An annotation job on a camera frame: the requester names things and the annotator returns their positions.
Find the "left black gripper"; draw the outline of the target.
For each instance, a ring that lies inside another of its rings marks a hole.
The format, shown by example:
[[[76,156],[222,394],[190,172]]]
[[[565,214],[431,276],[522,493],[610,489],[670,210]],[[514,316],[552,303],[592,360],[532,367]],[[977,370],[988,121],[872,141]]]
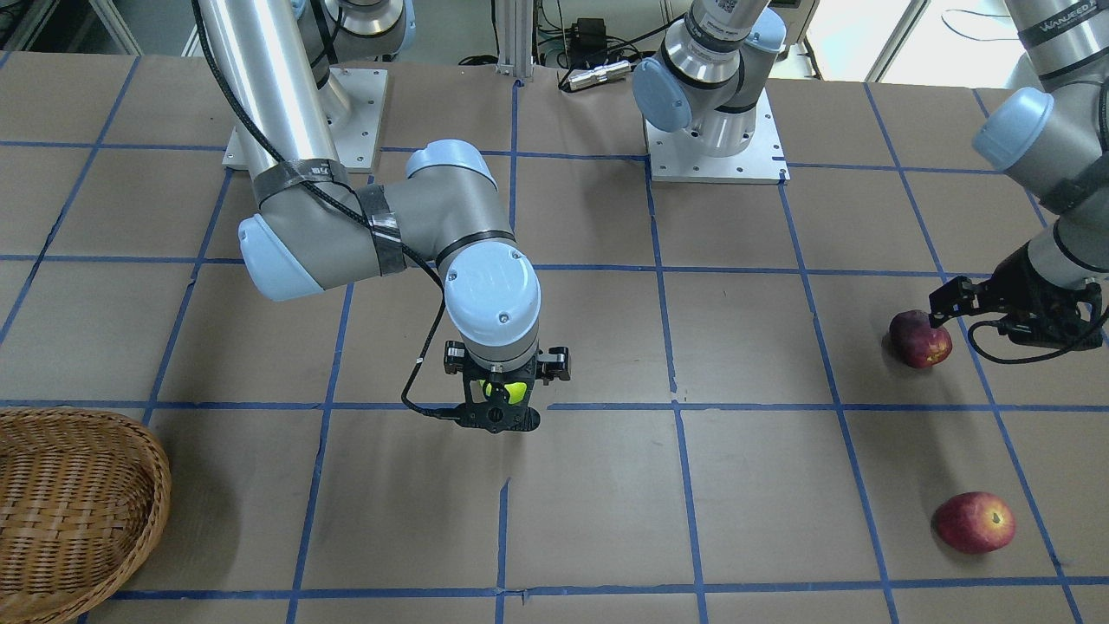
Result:
[[[928,324],[942,328],[963,316],[1003,311],[999,335],[1011,342],[1049,350],[1086,351],[1103,342],[1100,285],[1082,280],[1080,288],[1058,287],[1034,268],[1029,244],[1006,257],[990,279],[975,283],[956,276],[928,296]]]

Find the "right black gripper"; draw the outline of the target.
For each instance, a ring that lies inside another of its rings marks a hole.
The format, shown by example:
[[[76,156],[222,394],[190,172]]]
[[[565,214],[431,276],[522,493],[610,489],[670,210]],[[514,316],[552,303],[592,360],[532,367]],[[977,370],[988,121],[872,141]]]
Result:
[[[462,374],[464,402],[444,409],[444,419],[487,432],[531,432],[542,416],[529,405],[538,380],[571,379],[571,355],[567,347],[537,350],[522,367],[494,372],[480,367],[462,342],[448,341],[444,348],[444,370]]]

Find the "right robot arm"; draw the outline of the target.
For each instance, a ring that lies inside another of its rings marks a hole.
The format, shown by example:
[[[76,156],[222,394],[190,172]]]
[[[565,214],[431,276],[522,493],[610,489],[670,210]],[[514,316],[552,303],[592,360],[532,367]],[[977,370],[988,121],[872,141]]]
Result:
[[[288,301],[419,268],[459,339],[444,370],[464,400],[416,413],[469,429],[535,431],[535,383],[569,380],[564,347],[539,341],[542,284],[516,244],[484,155],[462,140],[417,150],[405,178],[355,188],[321,103],[289,1],[194,1],[199,47],[244,137],[256,201],[237,228],[261,295]]]

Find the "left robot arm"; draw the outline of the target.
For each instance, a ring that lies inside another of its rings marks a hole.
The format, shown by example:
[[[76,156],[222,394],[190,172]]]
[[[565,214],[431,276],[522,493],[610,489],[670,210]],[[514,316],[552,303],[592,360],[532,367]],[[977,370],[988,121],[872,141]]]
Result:
[[[1003,102],[973,147],[1056,221],[989,279],[958,276],[932,291],[928,323],[991,315],[999,335],[1042,348],[1048,360],[1100,347],[1106,324],[1106,3],[1006,7],[1039,86]],[[700,147],[722,131],[725,146],[705,153],[736,154],[783,39],[783,20],[764,1],[696,1],[635,67],[637,106],[651,127],[688,134]]]

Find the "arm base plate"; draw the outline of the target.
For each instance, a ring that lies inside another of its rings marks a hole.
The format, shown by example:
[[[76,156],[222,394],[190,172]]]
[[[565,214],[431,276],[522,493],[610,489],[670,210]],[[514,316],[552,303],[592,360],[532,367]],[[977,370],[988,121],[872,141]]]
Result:
[[[372,173],[380,145],[388,72],[333,67],[325,86],[255,88],[240,95],[246,114],[285,158],[336,158]]]
[[[698,126],[665,132],[643,122],[651,177],[671,183],[752,183],[791,180],[769,92],[740,114],[710,111]]]

